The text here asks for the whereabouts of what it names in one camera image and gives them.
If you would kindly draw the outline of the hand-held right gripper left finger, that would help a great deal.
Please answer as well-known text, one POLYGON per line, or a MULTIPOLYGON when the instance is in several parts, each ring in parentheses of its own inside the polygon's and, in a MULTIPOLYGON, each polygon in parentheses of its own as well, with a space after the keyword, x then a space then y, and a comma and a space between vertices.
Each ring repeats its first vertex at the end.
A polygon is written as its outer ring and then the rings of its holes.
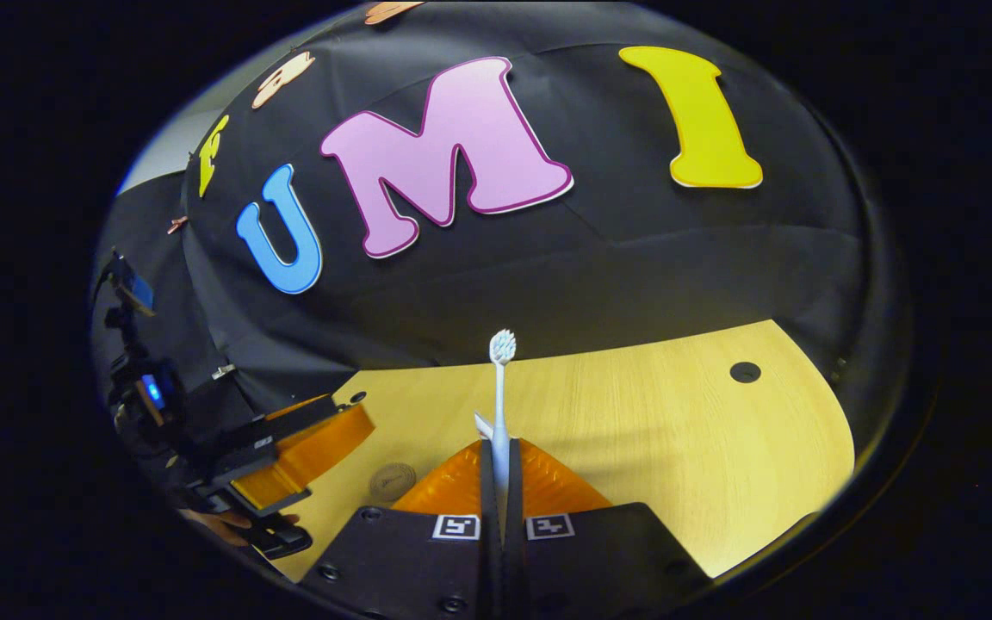
POLYGON ((480 506, 414 513, 363 506, 302 580, 351 619, 496 619, 501 610, 492 449, 480 441, 480 506))

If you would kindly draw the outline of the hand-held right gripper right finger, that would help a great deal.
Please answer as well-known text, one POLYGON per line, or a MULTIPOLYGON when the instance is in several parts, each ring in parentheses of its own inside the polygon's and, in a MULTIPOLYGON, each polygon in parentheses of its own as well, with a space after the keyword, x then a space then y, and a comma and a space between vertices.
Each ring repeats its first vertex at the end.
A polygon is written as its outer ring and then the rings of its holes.
POLYGON ((642 502, 609 504, 528 441, 511 443, 508 619, 660 619, 711 577, 642 502))

